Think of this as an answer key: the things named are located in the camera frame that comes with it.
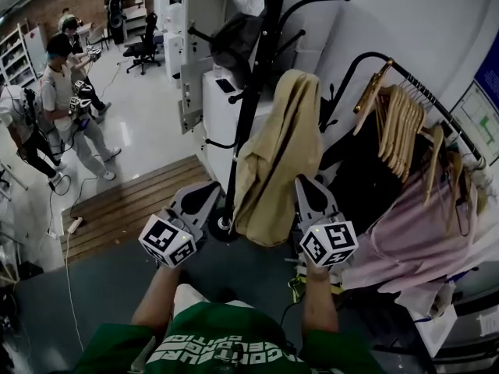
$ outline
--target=person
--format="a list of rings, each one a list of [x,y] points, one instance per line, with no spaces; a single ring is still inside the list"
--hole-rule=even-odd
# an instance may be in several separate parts
[[[108,171],[106,167],[92,156],[90,147],[85,140],[92,140],[95,148],[104,162],[109,161],[121,152],[116,147],[109,150],[104,143],[104,136],[97,123],[89,114],[80,116],[87,120],[85,129],[73,123],[69,113],[69,103],[73,95],[73,84],[71,83],[71,67],[67,63],[71,54],[71,44],[65,34],[56,34],[47,43],[48,64],[41,77],[41,100],[44,107],[44,116],[48,121],[53,121],[59,135],[64,142],[72,148],[85,168],[96,176],[113,180],[115,174]]]
[[[108,14],[108,31],[111,32],[112,40],[115,44],[123,43],[123,25],[125,15],[123,15],[123,2],[125,0],[104,0],[104,9]]]
[[[76,28],[78,29],[78,26],[82,26],[83,25],[83,22],[80,21],[79,19],[77,19],[73,14],[71,14],[69,12],[69,8],[64,8],[62,10],[62,17],[61,19],[59,20],[58,24],[57,24],[57,29],[59,32],[63,32],[64,33],[64,28],[65,28],[65,24],[67,21],[70,21],[70,20],[74,20],[76,21]],[[73,35],[73,39],[72,39],[72,45],[73,45],[73,53],[76,54],[76,53],[83,53],[83,49],[81,47],[81,44],[80,44],[80,36],[79,34],[75,31],[74,35]]]
[[[75,18],[69,19],[64,23],[64,27],[62,28],[63,33],[66,34],[69,38],[69,43],[73,40],[76,35],[76,30],[78,29],[78,22]],[[72,83],[77,82],[78,80],[82,80],[86,84],[92,86],[94,92],[92,93],[92,105],[98,112],[97,118],[94,118],[95,122],[100,123],[104,120],[104,113],[111,107],[111,103],[103,103],[97,94],[95,93],[95,88],[92,85],[90,79],[88,78],[88,74],[85,71],[85,66],[88,65],[90,59],[88,58],[87,53],[74,53],[72,52],[68,56],[68,61],[72,64],[74,70],[71,72],[71,81]]]
[[[178,267],[161,266],[131,325],[103,324],[73,372],[383,372],[362,339],[338,332],[325,268],[307,265],[299,356],[288,349],[281,327],[270,317],[242,302],[207,302],[190,285],[177,286],[179,275]]]
[[[0,85],[0,120],[16,144],[19,157],[46,175],[48,181],[56,186],[62,178],[60,171],[65,164],[54,157],[48,141],[41,135],[27,109],[27,99],[21,87]],[[38,156],[38,150],[50,159],[53,168]]]

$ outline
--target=wooden floor platform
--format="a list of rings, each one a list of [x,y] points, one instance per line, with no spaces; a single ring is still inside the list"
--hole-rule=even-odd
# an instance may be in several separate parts
[[[159,212],[180,188],[206,180],[210,176],[197,157],[188,157],[83,201],[73,207],[72,213],[65,210],[63,256],[72,217],[83,217],[84,222],[69,239],[69,262],[136,239],[149,216]]]

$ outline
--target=gray floor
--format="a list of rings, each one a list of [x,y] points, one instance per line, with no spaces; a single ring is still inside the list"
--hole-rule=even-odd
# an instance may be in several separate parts
[[[287,305],[292,303],[288,281],[295,276],[288,245],[263,249],[240,239],[231,244],[208,240],[188,261],[186,270],[193,286],[208,299],[215,300],[220,290],[229,287],[240,300],[267,313],[278,323]],[[156,270],[155,263],[139,242],[117,245],[98,256],[70,265],[73,303],[80,326],[83,346],[102,323],[129,323],[135,308]],[[19,371],[45,374],[53,370],[71,369],[81,350],[76,336],[65,269],[45,273],[19,283],[16,287],[19,317],[26,332],[16,339],[16,361],[26,361],[30,353],[26,333],[30,337],[29,367]],[[302,306],[294,306],[285,317],[288,340],[301,348]],[[342,311],[343,330],[366,333],[355,314]],[[388,372],[420,373],[417,365],[397,355],[377,354]]]

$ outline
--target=person in black shirt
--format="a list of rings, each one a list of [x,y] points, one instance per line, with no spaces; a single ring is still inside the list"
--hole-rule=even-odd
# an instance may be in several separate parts
[[[123,15],[123,2],[125,0],[104,0],[104,8],[108,11],[108,31],[111,33],[115,44],[123,43],[123,26],[125,16]]]

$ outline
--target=gray pants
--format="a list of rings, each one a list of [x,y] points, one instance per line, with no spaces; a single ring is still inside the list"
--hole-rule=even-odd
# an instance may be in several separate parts
[[[85,136],[92,140],[95,145],[95,149],[97,150],[99,155],[101,155],[101,158],[104,161],[109,159],[111,153],[104,143],[104,135],[99,129],[99,126],[97,126],[97,123],[95,123],[95,121],[88,114],[83,115],[81,118],[89,119],[88,125],[85,130],[76,131],[77,126],[72,125],[66,131],[62,132],[59,130],[59,135],[64,140],[66,145],[71,146],[71,148],[75,151],[78,159],[80,159],[85,168],[87,168],[96,176],[102,176],[107,171],[107,169],[103,164],[101,164],[100,161],[92,156],[92,150],[88,146],[88,143],[85,140]]]

